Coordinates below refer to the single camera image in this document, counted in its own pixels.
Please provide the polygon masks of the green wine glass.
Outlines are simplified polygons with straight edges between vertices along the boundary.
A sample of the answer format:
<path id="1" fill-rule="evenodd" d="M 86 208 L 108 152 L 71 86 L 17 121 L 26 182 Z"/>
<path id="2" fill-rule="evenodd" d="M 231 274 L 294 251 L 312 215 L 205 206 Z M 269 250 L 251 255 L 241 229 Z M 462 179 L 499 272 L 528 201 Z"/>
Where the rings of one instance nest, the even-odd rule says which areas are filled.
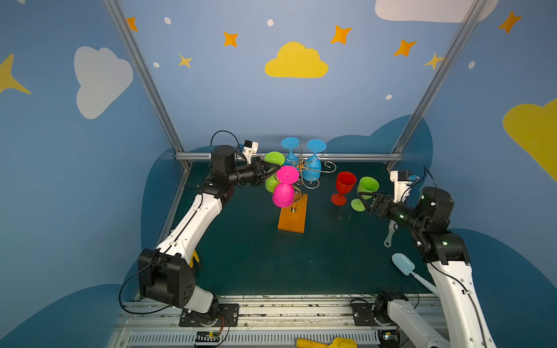
<path id="1" fill-rule="evenodd" d="M 269 152 L 264 160 L 268 163 L 278 165 L 278 168 L 271 169 L 271 176 L 265 180 L 265 189 L 271 194 L 274 193 L 275 188 L 279 185 L 279 181 L 276 178 L 276 172 L 281 168 L 286 162 L 285 156 L 280 152 Z"/>
<path id="2" fill-rule="evenodd" d="M 366 193 L 374 193 L 376 191 L 379 190 L 380 184 L 377 181 L 377 179 L 373 178 L 373 177 L 369 177 L 369 176 L 364 176 L 360 179 L 359 184 L 358 184 L 358 188 L 357 188 L 357 197 L 355 199 L 353 199 L 350 203 L 352 209 L 354 209 L 356 212 L 363 212 L 366 210 L 366 207 L 364 205 L 364 203 L 362 202 L 362 199 L 360 198 L 359 194 L 361 192 L 364 193 L 363 195 L 363 199 L 364 200 L 369 200 L 372 198 L 371 195 L 366 195 Z"/>

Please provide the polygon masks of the pink wine glass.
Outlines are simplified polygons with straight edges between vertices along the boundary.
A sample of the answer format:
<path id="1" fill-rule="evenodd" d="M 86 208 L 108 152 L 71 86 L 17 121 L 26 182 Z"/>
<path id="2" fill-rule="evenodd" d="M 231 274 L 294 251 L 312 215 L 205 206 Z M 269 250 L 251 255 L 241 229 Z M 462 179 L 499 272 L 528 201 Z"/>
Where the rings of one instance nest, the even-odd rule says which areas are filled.
<path id="1" fill-rule="evenodd" d="M 275 177 L 278 185 L 273 192 L 273 203 L 280 208 L 290 207 L 295 196 L 293 185 L 298 181 L 300 174 L 296 168 L 284 166 L 276 172 Z"/>

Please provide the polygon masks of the red wine glass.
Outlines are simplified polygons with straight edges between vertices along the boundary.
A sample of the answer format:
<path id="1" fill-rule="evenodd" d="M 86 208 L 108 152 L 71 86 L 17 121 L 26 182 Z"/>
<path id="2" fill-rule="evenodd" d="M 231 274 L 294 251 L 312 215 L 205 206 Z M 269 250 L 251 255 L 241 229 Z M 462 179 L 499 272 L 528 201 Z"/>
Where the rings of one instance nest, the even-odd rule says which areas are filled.
<path id="1" fill-rule="evenodd" d="M 336 194 L 333 194 L 331 200 L 336 206 L 343 206 L 347 202 L 346 195 L 353 189 L 357 181 L 356 176 L 348 171 L 342 171 L 337 175 L 335 187 Z"/>

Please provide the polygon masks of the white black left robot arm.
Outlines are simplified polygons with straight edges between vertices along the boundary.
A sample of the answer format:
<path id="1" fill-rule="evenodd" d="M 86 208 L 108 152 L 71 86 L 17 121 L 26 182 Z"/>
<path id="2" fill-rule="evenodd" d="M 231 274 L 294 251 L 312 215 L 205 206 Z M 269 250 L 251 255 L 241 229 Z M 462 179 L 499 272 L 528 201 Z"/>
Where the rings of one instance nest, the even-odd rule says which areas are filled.
<path id="1" fill-rule="evenodd" d="M 237 185 L 261 185 L 284 164 L 268 162 L 229 145 L 211 153 L 212 169 L 197 190 L 192 206 L 178 226 L 155 249 L 145 249 L 138 259 L 139 292 L 171 307 L 192 311 L 213 321 L 218 315 L 217 296 L 196 284 L 190 267 L 204 233 L 221 213 Z"/>

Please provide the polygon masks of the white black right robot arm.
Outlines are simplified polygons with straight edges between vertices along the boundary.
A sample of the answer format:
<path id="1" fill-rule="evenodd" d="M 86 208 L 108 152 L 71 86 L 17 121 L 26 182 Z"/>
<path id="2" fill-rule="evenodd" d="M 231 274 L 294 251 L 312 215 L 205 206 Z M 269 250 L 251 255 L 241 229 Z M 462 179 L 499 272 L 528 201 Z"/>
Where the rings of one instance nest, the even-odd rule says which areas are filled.
<path id="1" fill-rule="evenodd" d="M 454 207 L 451 195 L 437 187 L 422 189 L 415 207 L 377 192 L 358 194 L 366 212 L 393 220 L 411 232 L 434 281 L 449 337 L 444 339 L 400 293 L 383 291 L 374 306 L 374 320 L 396 325 L 416 347 L 494 347 L 472 277 L 464 240 L 449 230 Z"/>

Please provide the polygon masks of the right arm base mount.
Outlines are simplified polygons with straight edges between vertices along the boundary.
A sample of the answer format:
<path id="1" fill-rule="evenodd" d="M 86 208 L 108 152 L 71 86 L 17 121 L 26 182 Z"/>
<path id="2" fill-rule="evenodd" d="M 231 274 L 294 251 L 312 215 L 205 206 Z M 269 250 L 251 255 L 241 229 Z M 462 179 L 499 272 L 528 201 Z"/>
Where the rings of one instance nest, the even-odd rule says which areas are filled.
<path id="1" fill-rule="evenodd" d="M 389 302 L 394 300 L 408 301 L 400 292 L 382 291 L 373 302 L 361 298 L 352 299 L 349 306 L 356 326 L 391 326 L 393 321 L 387 314 Z"/>

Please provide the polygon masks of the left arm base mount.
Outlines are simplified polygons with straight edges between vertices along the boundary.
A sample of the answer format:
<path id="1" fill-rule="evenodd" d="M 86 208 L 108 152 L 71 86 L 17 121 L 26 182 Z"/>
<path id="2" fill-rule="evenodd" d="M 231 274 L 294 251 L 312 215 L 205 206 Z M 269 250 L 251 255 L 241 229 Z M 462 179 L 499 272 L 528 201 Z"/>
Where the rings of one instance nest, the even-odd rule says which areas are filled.
<path id="1" fill-rule="evenodd" d="M 215 303 L 207 313 L 183 309 L 178 325 L 180 327 L 236 327 L 239 319 L 239 305 L 236 303 Z"/>

